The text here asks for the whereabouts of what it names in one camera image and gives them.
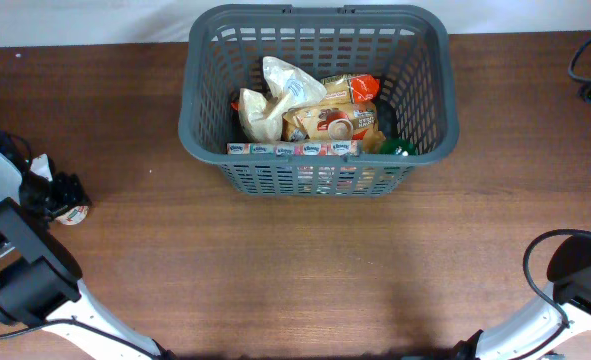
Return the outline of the orange coffee snack bag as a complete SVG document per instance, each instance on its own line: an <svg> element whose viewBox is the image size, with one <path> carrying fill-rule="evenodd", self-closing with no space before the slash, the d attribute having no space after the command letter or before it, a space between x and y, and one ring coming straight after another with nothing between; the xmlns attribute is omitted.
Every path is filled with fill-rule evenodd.
<svg viewBox="0 0 591 360"><path fill-rule="evenodd" d="M386 140L372 102L299 108L282 119L282 140L297 143L298 155L377 153Z"/></svg>

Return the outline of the green lid jar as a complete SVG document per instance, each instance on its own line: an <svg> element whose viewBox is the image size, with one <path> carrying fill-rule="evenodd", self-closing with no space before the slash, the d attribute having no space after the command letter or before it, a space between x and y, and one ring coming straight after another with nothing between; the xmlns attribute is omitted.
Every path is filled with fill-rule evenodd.
<svg viewBox="0 0 591 360"><path fill-rule="evenodd" d="M400 155L406 157L415 155L416 148L412 143L402 138L388 139L382 143L379 153L382 155Z"/></svg>
<svg viewBox="0 0 591 360"><path fill-rule="evenodd" d="M77 225L86 219L86 217L88 216L89 210L90 210L90 207L88 205L76 206L76 207L70 209L69 211L67 211L66 213L58 216L56 218L56 220L63 225L68 225L68 226Z"/></svg>

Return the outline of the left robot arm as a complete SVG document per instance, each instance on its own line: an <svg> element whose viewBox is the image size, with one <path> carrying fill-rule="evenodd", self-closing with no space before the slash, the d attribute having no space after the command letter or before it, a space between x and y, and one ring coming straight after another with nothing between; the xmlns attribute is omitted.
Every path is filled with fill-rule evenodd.
<svg viewBox="0 0 591 360"><path fill-rule="evenodd" d="M94 359L172 359L174 353L120 321L89 291L80 265L49 231L76 225L91 201L75 174L57 172L22 137L0 131L0 323L11 337L58 335Z"/></svg>

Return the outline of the orange spaghetti packet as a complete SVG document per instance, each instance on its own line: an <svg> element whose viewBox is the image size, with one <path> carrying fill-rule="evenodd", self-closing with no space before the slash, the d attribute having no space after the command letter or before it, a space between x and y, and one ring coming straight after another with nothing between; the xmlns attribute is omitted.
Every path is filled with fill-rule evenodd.
<svg viewBox="0 0 591 360"><path fill-rule="evenodd" d="M380 87L379 81L368 74L343 74L316 80L300 71L288 71L270 73L265 80L270 98L244 88L231 107L250 114L315 105L362 103L374 99Z"/></svg>

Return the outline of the cream plastic food bag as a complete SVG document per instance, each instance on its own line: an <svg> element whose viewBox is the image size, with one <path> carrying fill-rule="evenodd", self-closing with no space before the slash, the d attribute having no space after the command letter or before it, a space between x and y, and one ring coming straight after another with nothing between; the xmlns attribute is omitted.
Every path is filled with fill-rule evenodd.
<svg viewBox="0 0 591 360"><path fill-rule="evenodd" d="M269 97L241 88L238 101L242 129L251 142L279 141L284 113L319 104L327 95L325 86L300 68L279 58L262 60L264 80Z"/></svg>

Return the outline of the grey plastic shopping basket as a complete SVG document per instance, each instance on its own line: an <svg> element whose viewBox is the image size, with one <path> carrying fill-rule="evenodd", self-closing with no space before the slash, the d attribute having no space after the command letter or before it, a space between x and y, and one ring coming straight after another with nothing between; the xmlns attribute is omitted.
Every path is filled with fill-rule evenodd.
<svg viewBox="0 0 591 360"><path fill-rule="evenodd" d="M316 78L367 73L385 130L412 144L411 155L231 155L245 135L232 104L241 88L266 89L262 60L274 56ZM178 135L196 159L216 165L251 195L380 196L415 168L446 158L459 137L444 24L413 5L301 8L228 4L194 22Z"/></svg>

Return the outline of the white tissue pack bundle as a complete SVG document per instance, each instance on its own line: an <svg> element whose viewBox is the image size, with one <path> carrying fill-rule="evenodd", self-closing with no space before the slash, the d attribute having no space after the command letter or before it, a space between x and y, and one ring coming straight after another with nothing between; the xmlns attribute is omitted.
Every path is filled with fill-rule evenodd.
<svg viewBox="0 0 591 360"><path fill-rule="evenodd" d="M323 140L276 143L229 143L228 155L268 155L276 156L356 156L361 152L361 142L357 140Z"/></svg>

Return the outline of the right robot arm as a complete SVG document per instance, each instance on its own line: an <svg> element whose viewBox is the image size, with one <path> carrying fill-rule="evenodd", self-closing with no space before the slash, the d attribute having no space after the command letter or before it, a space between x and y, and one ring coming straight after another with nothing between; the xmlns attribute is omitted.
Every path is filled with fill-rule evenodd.
<svg viewBox="0 0 591 360"><path fill-rule="evenodd" d="M591 37L576 51L576 32L488 35L488 61L510 85L488 121L504 150L488 166L511 185L547 191L573 179L591 179L591 120L569 98L578 88L591 105ZM559 344L591 331L591 231L559 228L533 238L522 259L535 296L501 324L479 330L450 351L452 359L543 359Z"/></svg>

